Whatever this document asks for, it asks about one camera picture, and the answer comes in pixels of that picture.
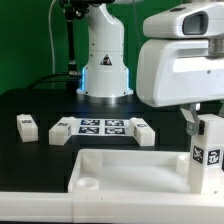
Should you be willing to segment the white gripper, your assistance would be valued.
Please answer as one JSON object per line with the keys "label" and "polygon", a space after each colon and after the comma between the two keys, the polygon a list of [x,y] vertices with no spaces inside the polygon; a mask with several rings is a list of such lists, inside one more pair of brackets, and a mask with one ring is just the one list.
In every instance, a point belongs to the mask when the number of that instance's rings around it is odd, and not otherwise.
{"label": "white gripper", "polygon": [[183,104],[187,133],[203,135],[199,102],[224,99],[224,57],[212,57],[207,40],[149,40],[140,50],[136,92],[153,107]]}

